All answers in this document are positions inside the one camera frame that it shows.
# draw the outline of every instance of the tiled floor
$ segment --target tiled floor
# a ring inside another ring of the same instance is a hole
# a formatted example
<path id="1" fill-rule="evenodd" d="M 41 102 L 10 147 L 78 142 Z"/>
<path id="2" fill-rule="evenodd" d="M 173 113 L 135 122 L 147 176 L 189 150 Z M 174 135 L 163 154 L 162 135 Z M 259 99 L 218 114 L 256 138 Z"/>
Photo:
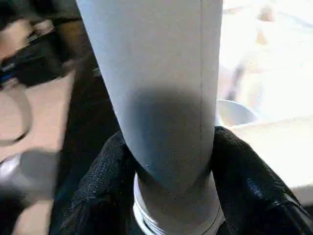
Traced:
<path id="1" fill-rule="evenodd" d="M 32 105 L 33 128 L 30 134 L 13 146 L 0 147 L 0 160 L 11 154 L 33 147 L 58 150 L 70 97 L 72 76 L 54 80 L 26 90 Z M 0 92 L 0 139 L 16 136 L 20 132 L 20 116 L 15 104 Z M 49 222 L 51 202 L 39 202 L 26 210 L 16 226 L 16 235 L 45 235 Z"/>

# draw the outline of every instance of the white container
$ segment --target white container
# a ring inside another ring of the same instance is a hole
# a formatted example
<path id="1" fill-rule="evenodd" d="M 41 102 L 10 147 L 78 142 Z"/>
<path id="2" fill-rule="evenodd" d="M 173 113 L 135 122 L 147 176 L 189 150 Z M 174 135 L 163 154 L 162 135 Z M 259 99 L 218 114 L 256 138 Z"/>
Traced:
<path id="1" fill-rule="evenodd" d="M 222 0 L 78 0 L 126 143 L 173 192 L 213 144 Z"/>
<path id="2" fill-rule="evenodd" d="M 216 103 L 217 125 L 232 127 L 258 121 L 255 112 L 234 101 L 219 99 Z"/>

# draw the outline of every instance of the blurry background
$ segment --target blurry background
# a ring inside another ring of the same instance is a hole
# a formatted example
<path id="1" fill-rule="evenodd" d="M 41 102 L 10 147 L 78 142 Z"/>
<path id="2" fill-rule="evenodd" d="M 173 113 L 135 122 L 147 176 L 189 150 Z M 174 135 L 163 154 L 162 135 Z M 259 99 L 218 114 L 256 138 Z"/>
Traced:
<path id="1" fill-rule="evenodd" d="M 225 0 L 218 98 L 260 120 L 313 114 L 312 0 Z"/>

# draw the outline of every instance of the cable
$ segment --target cable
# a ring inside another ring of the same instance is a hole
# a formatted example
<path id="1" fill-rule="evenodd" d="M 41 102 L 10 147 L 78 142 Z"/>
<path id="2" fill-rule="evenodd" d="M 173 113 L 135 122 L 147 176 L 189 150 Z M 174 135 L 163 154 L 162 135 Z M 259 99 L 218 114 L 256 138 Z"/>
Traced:
<path id="1" fill-rule="evenodd" d="M 0 146 L 8 146 L 18 143 L 28 135 L 32 128 L 33 115 L 31 104 L 24 92 L 24 88 L 16 78 L 11 78 L 3 83 L 2 91 L 17 104 L 22 116 L 22 133 L 15 139 L 0 140 Z"/>

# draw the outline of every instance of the gloved hand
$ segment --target gloved hand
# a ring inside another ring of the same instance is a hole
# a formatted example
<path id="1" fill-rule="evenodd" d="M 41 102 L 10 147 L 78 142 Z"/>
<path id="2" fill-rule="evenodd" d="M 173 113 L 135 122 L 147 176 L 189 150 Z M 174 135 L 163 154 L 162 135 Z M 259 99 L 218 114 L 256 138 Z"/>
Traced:
<path id="1" fill-rule="evenodd" d="M 60 227 L 50 234 L 128 234 L 138 168 L 121 133 L 112 136 L 81 180 Z M 216 127 L 212 171 L 232 235 L 311 235 L 310 216 L 251 147 Z"/>
<path id="2" fill-rule="evenodd" d="M 215 129 L 212 171 L 232 235 L 313 234 L 310 216 L 290 189 L 247 143 L 222 127 Z"/>

